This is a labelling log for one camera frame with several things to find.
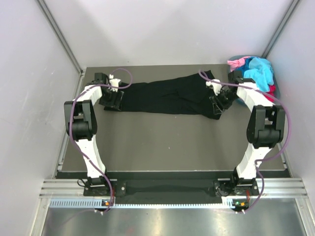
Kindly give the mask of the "black t shirt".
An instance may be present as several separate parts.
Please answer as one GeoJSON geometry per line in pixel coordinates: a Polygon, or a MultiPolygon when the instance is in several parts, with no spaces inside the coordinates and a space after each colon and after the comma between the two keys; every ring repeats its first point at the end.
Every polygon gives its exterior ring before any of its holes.
{"type": "Polygon", "coordinates": [[[135,83],[124,89],[122,112],[147,112],[171,115],[203,115],[220,119],[210,97],[214,92],[199,74],[176,79],[135,83]]]}

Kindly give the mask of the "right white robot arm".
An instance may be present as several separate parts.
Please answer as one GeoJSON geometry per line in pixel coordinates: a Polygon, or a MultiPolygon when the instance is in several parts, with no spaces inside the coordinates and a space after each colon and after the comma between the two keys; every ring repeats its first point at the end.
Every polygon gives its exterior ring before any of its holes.
{"type": "Polygon", "coordinates": [[[257,194],[256,171],[265,156],[284,137],[284,108],[268,100],[254,79],[243,78],[239,71],[228,74],[228,83],[210,80],[206,86],[214,92],[210,99],[216,112],[224,112],[235,100],[241,99],[251,113],[246,129],[249,144],[243,159],[234,169],[230,180],[215,181],[216,195],[257,194]]]}

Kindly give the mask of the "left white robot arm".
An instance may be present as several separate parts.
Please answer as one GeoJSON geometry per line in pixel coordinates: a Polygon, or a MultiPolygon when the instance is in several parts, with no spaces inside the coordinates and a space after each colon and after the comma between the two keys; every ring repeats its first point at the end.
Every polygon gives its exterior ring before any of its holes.
{"type": "Polygon", "coordinates": [[[113,187],[106,175],[96,143],[97,121],[94,105],[118,109],[124,92],[121,80],[113,74],[95,73],[94,80],[83,91],[63,105],[66,132],[74,147],[82,154],[87,167],[87,180],[82,181],[86,196],[113,197],[113,187]]]}

